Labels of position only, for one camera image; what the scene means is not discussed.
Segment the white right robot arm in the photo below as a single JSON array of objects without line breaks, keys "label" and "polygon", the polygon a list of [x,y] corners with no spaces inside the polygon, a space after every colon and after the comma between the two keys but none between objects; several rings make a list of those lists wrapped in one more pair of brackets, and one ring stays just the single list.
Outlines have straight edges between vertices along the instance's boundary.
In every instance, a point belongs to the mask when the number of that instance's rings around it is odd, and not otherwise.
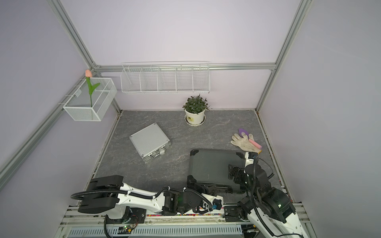
[{"label": "white right robot arm", "polygon": [[226,206],[226,218],[250,221],[267,238],[308,238],[289,196],[273,187],[258,159],[245,167],[228,166],[228,178],[246,190],[237,207]]}]

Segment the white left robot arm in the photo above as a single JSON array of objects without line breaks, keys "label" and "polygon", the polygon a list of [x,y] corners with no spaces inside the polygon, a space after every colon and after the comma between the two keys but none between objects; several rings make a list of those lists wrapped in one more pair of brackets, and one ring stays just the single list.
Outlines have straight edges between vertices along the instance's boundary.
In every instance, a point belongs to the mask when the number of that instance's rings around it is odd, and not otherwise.
[{"label": "white left robot arm", "polygon": [[178,190],[169,186],[158,192],[150,192],[124,183],[123,178],[119,175],[93,178],[87,190],[74,193],[70,198],[80,201],[78,212],[105,213],[114,220],[125,219],[127,208],[174,216],[188,212],[204,214],[223,207],[222,196],[199,193],[190,188]]}]

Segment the black poker set case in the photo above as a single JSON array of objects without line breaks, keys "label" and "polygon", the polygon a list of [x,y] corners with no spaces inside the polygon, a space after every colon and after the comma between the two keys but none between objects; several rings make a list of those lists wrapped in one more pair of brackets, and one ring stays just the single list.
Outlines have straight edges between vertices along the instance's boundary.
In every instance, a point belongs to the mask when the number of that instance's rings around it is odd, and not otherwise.
[{"label": "black poker set case", "polygon": [[245,193],[245,188],[228,178],[228,165],[238,168],[245,165],[245,156],[241,152],[217,149],[193,149],[190,152],[187,188],[197,191],[198,183],[214,183],[219,193]]}]

